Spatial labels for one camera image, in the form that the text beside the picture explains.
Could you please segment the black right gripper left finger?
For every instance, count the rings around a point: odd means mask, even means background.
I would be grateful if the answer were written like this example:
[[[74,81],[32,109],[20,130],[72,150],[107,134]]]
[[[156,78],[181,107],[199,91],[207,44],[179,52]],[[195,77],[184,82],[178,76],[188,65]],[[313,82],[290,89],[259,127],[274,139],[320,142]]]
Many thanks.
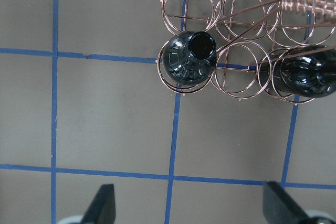
[[[103,184],[86,210],[81,223],[113,224],[116,218],[114,184]]]

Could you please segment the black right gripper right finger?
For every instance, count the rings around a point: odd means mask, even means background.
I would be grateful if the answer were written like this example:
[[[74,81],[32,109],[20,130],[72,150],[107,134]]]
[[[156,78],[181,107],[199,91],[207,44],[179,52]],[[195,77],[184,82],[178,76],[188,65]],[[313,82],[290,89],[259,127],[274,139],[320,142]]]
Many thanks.
[[[304,223],[306,212],[275,181],[264,182],[262,192],[263,215],[269,224]]]

